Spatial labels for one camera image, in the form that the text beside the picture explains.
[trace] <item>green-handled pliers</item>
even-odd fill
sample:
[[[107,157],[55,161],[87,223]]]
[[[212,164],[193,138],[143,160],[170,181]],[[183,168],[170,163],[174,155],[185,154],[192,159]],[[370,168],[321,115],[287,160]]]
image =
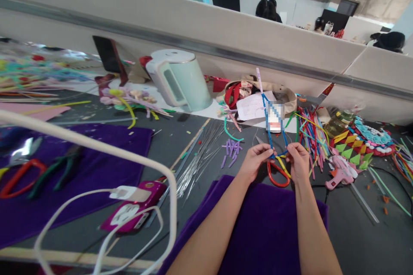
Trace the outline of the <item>green-handled pliers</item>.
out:
[[[66,170],[63,173],[60,180],[54,186],[53,191],[61,190],[68,182],[70,182],[75,176],[75,169],[73,169],[74,164],[78,161],[80,151],[82,146],[72,145],[67,153],[63,157],[57,157],[55,163],[53,163],[40,177],[37,179],[36,183],[33,186],[30,194],[27,196],[28,199],[36,199],[41,190],[47,183],[47,180],[50,179],[56,171],[58,171],[62,164],[66,163]]]

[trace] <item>metal wire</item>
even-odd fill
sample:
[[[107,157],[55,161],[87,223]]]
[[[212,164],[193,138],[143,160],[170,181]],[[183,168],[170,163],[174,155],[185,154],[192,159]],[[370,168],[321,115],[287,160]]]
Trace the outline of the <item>metal wire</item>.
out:
[[[185,195],[185,192],[189,187],[187,194],[188,198],[194,184],[198,181],[209,162],[211,162],[214,156],[218,153],[221,147],[216,149],[214,145],[223,132],[222,122],[219,120],[211,121],[203,130],[200,139],[202,144],[198,153],[192,158],[186,169],[181,172],[180,178],[178,179],[176,195],[179,199]]]

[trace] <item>purple felt cloth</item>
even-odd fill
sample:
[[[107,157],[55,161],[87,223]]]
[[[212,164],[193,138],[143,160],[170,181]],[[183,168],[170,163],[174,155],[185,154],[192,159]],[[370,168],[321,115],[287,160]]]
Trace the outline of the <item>purple felt cloth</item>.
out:
[[[188,219],[158,275],[208,216],[234,178],[213,182],[198,210]],[[317,201],[327,228],[328,206]],[[292,191],[254,183],[248,189],[218,274],[301,274],[296,198]]]
[[[147,156],[153,131],[145,128],[128,130],[124,126],[85,124],[68,127],[72,131],[97,139],[101,142]],[[46,166],[53,163],[55,157],[64,156],[73,145],[55,137],[29,132],[27,138],[43,136],[42,144],[33,158],[39,159]],[[6,166],[9,159],[0,159],[0,167]],[[12,178],[20,167],[13,167],[0,180],[0,190]],[[129,160],[104,154],[89,148],[83,148],[80,160],[74,168],[75,178],[61,191],[53,191],[54,185],[62,176],[62,166],[36,200],[28,200],[24,193],[12,199],[0,199],[0,249],[38,234],[55,211],[67,200],[86,191],[116,188],[120,185],[136,186],[139,183],[143,166]],[[38,169],[30,169],[16,186],[23,188],[38,176]],[[60,214],[52,227],[68,223],[79,217],[105,208],[118,200],[109,199],[109,193],[95,193],[80,198]]]

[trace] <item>cooking oil bottle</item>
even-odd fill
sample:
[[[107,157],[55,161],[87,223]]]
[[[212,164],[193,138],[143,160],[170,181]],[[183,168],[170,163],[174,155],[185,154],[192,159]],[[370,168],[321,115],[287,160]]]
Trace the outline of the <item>cooking oil bottle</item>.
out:
[[[352,110],[338,111],[330,121],[324,126],[329,138],[334,138],[342,134],[354,120],[354,113]]]

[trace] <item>pink glue gun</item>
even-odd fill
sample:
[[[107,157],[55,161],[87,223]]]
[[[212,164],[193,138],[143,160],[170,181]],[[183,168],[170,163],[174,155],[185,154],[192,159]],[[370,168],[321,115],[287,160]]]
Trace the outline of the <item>pink glue gun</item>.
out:
[[[326,181],[328,190],[333,190],[342,181],[344,183],[354,182],[349,166],[343,162],[340,156],[332,156],[332,164],[335,165],[336,169],[331,171],[334,178],[328,182]]]

